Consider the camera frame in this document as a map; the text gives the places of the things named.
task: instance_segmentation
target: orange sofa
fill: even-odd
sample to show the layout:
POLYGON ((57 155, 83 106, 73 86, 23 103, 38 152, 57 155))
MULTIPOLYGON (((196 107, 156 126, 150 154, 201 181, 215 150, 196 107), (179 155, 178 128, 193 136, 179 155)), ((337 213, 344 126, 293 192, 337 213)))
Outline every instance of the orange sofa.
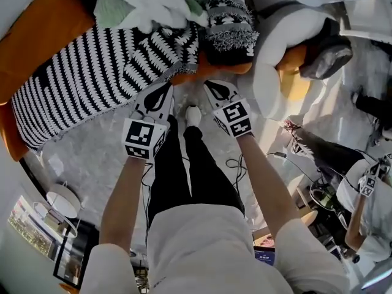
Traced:
POLYGON ((94 24, 79 0, 34 0, 0 41, 0 134, 15 161, 28 151, 10 99, 33 72, 94 24))

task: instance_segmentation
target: chair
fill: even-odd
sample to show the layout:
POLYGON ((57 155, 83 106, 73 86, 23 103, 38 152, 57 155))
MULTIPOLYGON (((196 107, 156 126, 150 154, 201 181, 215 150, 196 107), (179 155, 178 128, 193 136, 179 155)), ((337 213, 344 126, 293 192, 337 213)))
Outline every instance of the chair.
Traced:
POLYGON ((238 78, 239 92, 247 98, 252 111, 276 121, 305 114, 340 80, 341 69, 328 79, 308 84, 299 74, 294 75, 298 81, 286 84, 275 68, 288 48, 318 35, 327 18, 334 19, 319 9, 290 5, 261 21, 254 64, 248 74, 238 78))

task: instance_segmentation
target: gray floor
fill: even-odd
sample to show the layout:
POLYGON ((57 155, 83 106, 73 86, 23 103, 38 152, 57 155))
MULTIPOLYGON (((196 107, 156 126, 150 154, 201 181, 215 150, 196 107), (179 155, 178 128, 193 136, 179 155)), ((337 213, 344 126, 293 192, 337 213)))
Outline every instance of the gray floor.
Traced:
MULTIPOLYGON (((354 58, 345 68, 342 83, 337 84, 320 104, 313 106, 303 118, 305 127, 325 140, 338 142, 355 149, 365 149, 368 136, 372 132, 371 117, 357 110, 350 101, 350 93, 363 85, 370 96, 381 97, 388 79, 390 62, 388 56, 371 45, 368 40, 353 39, 354 58)), ((230 80, 226 75, 217 78, 230 80)), ((225 166, 227 159, 237 159, 239 149, 234 140, 219 130, 213 122, 211 107, 202 88, 202 81, 194 84, 177 86, 175 89, 176 112, 179 118, 180 133, 184 131, 184 111, 189 104, 198 103, 203 119, 200 128, 204 141, 213 154, 218 166, 234 182, 236 169, 225 166)), ((100 115, 66 133, 58 141, 50 141, 43 148, 40 156, 28 153, 25 157, 33 173, 44 188, 48 190, 53 183, 67 182, 82 201, 84 209, 80 217, 88 222, 100 225, 105 204, 115 186, 116 180, 125 162, 126 155, 121 146, 121 132, 124 118, 128 117, 132 104, 100 115)), ((264 151, 282 149, 277 137, 282 134, 279 124, 253 115, 253 127, 260 147, 264 151)), ((184 140, 181 137, 183 155, 184 140)), ((382 151, 392 147, 383 143, 382 151)), ((290 181, 293 166, 274 163, 286 182, 290 181)), ((154 170, 145 178, 146 184, 152 184, 154 170)), ((251 191, 249 178, 240 183, 241 197, 246 206, 246 216, 250 228, 257 229, 265 225, 260 208, 251 191)), ((146 217, 148 199, 147 188, 140 197, 137 225, 132 240, 132 248, 145 251, 146 217)))

